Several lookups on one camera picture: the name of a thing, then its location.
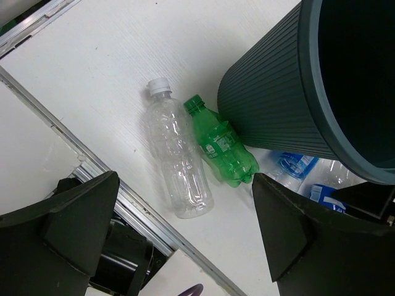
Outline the blue label bottle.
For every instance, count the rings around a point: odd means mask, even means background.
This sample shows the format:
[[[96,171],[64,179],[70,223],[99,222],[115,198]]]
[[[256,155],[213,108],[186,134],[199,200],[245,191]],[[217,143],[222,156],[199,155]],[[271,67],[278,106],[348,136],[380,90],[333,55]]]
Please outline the blue label bottle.
[[[319,158],[289,152],[282,153],[267,176],[284,187],[297,192]]]
[[[311,181],[303,190],[304,196],[326,208],[345,213],[347,204],[332,197],[332,193],[354,185],[353,174],[337,160],[320,159]]]

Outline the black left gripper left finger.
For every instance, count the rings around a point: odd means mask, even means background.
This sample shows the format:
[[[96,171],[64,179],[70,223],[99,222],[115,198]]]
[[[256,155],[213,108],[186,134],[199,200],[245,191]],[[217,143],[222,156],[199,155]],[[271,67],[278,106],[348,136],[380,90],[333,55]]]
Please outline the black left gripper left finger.
[[[1,216],[1,295],[84,295],[119,191],[108,171]]]

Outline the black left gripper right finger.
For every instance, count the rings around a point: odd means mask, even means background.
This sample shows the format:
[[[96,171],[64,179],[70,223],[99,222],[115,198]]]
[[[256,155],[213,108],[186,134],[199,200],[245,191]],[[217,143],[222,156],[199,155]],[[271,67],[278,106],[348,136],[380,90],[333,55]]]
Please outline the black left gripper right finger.
[[[281,295],[394,294],[394,227],[326,208],[262,173],[252,191]]]

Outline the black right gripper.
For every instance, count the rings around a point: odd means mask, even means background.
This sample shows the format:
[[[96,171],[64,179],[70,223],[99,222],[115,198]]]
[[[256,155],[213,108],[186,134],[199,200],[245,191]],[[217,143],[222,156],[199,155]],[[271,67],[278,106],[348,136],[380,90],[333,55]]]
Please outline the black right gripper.
[[[394,227],[394,185],[365,182],[338,189],[332,198],[346,204],[346,214]]]

